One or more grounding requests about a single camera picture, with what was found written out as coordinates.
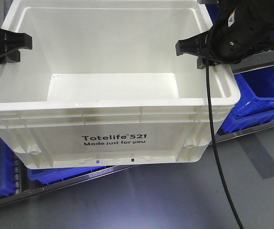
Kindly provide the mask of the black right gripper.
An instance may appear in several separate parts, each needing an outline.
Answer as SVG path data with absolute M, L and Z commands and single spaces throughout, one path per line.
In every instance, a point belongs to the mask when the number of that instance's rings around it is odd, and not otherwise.
M 274 0 L 221 0 L 220 14 L 209 32 L 178 40 L 176 55 L 197 56 L 197 69 L 242 59 L 274 47 Z

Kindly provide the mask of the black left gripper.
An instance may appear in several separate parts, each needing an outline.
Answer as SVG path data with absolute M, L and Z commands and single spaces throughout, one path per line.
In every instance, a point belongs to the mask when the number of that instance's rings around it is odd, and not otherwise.
M 32 37 L 0 28 L 0 64 L 20 62 L 19 49 L 32 50 Z

